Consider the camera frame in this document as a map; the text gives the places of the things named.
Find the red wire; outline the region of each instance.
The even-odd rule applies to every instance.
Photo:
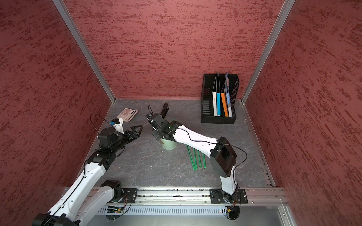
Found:
[[[125,207],[126,207],[126,205],[127,205],[127,195],[126,195],[126,204],[125,204],[125,206],[123,207],[123,211],[124,211],[124,209],[125,209]]]
[[[230,209],[231,207],[234,207],[236,204],[236,201],[234,202],[234,204],[232,206],[229,206],[228,209]]]

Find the metal frame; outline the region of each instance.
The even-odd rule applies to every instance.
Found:
[[[285,2],[282,5],[282,8],[279,12],[279,15],[277,17],[277,20],[275,21],[275,24],[273,26],[273,29],[271,30],[271,33],[269,35],[269,38],[265,44],[264,50],[259,58],[259,61],[256,65],[256,68],[250,78],[250,81],[248,83],[247,88],[245,89],[245,92],[243,94],[243,97],[241,98],[242,102],[245,103],[246,99],[248,98],[251,90],[253,89],[253,86],[256,82],[256,79],[258,78],[261,69],[264,66],[264,63],[266,59],[269,56],[270,51],[272,50],[272,47],[280,33],[280,30],[282,29],[285,20],[288,17],[288,14],[290,12],[290,9],[292,8],[295,0],[285,0]]]
[[[109,87],[106,79],[104,78],[102,71],[97,65],[96,60],[94,59],[91,51],[89,50],[87,44],[85,43],[82,35],[80,34],[77,26],[75,25],[71,15],[69,14],[69,11],[67,7],[65,6],[63,0],[53,0],[56,8],[58,9],[60,15],[62,16],[64,22],[66,23],[67,27],[69,28],[70,32],[72,33],[74,39],[78,43],[80,49],[82,50],[85,58],[88,60],[91,68],[93,69],[94,73],[96,74],[99,82],[101,83],[103,89],[107,93],[109,99],[112,101],[112,103],[115,102],[115,96]]]
[[[248,127],[249,127],[249,130],[250,130],[250,133],[252,134],[252,139],[253,139],[253,142],[255,144],[255,146],[257,147],[258,151],[259,151],[259,154],[260,154],[260,157],[261,157],[261,162],[263,163],[264,165],[264,171],[266,171],[268,177],[269,177],[269,180],[270,180],[270,184],[271,186],[275,186],[275,182],[273,180],[273,177],[272,177],[272,174],[270,173],[270,169],[268,167],[268,164],[266,162],[266,159],[265,159],[265,156],[264,156],[264,153],[263,153],[263,150],[261,149],[261,146],[260,146],[260,143],[259,143],[259,140],[258,140],[258,137],[255,133],[255,130],[254,130],[254,127],[253,127],[253,124],[251,122],[251,119],[249,117],[249,113],[248,113],[248,110],[246,108],[246,100],[248,99],[248,96],[251,92],[251,90],[253,89],[253,86],[256,82],[256,80],[258,79],[258,76],[269,56],[269,53],[270,51],[272,50],[273,46],[274,46],[274,43],[284,25],[284,22],[285,20],[287,19],[288,17],[288,14],[294,4],[294,1],[295,0],[285,0],[285,2],[283,3],[282,5],[282,8],[279,12],[279,15],[278,15],[278,18],[277,20],[275,21],[275,24],[273,26],[273,29],[271,30],[271,33],[269,35],[269,38],[265,44],[265,47],[263,49],[263,52],[259,58],[259,61],[256,65],[256,68],[250,78],[250,81],[247,85],[247,88],[243,94],[243,97],[241,98],[241,103],[240,103],[240,106],[242,107],[243,109],[243,112],[244,112],[244,115],[245,115],[245,118],[247,120],[247,123],[248,123]]]
[[[248,110],[245,106],[245,103],[241,103],[241,108],[244,112],[244,115],[245,115],[245,119],[247,121],[247,124],[248,124],[248,127],[249,127],[249,131],[251,133],[251,137],[252,137],[252,140],[254,142],[254,145],[255,147],[258,149],[259,151],[259,157],[260,157],[260,161],[262,162],[263,164],[263,171],[266,172],[267,176],[269,177],[269,181],[270,181],[270,185],[272,187],[275,187],[276,184],[274,182],[274,179],[273,179],[273,176],[272,176],[272,173],[270,172],[270,169],[269,169],[269,166],[266,162],[266,159],[265,159],[265,156],[264,156],[264,153],[263,153],[263,150],[261,149],[261,146],[260,146],[260,143],[259,143],[259,139],[255,133],[255,130],[254,130],[254,127],[253,127],[253,123],[251,122],[251,119],[250,119],[250,116],[249,116],[249,113],[248,113]]]
[[[135,210],[133,213],[130,211],[129,215],[153,215],[151,209],[208,209],[217,208],[213,216],[223,215],[226,204],[212,204],[210,202],[210,187],[135,187],[138,189],[137,197],[132,208]],[[88,194],[84,203],[90,200],[99,191],[100,187],[93,187]],[[296,226],[294,218],[290,212],[289,204],[285,198],[283,188],[268,188],[268,187],[246,187],[243,188],[248,197],[247,204],[241,206],[276,206],[279,210],[281,220],[284,226]],[[115,205],[108,203],[101,208],[97,215],[104,215],[108,205]],[[173,215],[175,213],[165,212],[166,215]],[[205,215],[206,212],[190,212],[189,215]],[[120,215],[121,213],[114,213],[109,215]]]
[[[93,187],[84,200],[86,203],[99,190]],[[210,201],[210,187],[133,187],[137,188],[136,201],[132,205],[151,206],[225,206]],[[247,204],[242,206],[288,206],[283,188],[246,187]]]

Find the gray marble tabletop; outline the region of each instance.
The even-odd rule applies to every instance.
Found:
[[[124,187],[219,187],[220,177],[216,175],[210,160],[206,158],[206,169],[193,171],[190,157],[185,144],[178,143],[173,150],[164,150],[159,141],[151,135],[152,126],[147,122],[147,106],[154,113],[160,113],[164,103],[170,109],[166,116],[168,121],[175,119],[189,129],[202,135],[214,138],[226,137],[230,144],[242,148],[248,154],[248,159],[236,171],[236,181],[241,187],[266,187],[267,182],[259,160],[259,153],[254,147],[248,125],[241,107],[235,105],[237,119],[233,125],[201,123],[200,101],[186,100],[117,100],[110,109],[107,120],[118,116],[124,108],[138,110],[134,118],[123,124],[124,130],[133,125],[143,125],[141,136],[126,145],[125,151],[114,160],[108,171],[96,185],[105,180],[119,180]],[[92,150],[98,146],[95,142]],[[234,148],[237,159],[245,158],[237,148]]]

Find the black mounting plate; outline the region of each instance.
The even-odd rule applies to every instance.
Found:
[[[137,188],[122,188],[124,194],[126,194],[127,196],[127,203],[135,203],[136,198],[137,198]]]
[[[248,203],[248,198],[245,189],[237,188],[232,196],[234,200],[237,199],[237,203],[241,204]],[[210,189],[210,200],[211,203],[226,203],[223,199],[223,194],[221,193],[221,189],[219,188]]]

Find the vent grille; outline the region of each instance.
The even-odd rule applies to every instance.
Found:
[[[209,101],[202,101],[202,114],[210,115],[210,102]]]
[[[97,215],[120,215],[107,213],[107,206],[101,208]],[[179,216],[217,216],[225,215],[225,206],[131,206],[126,215],[179,215]]]

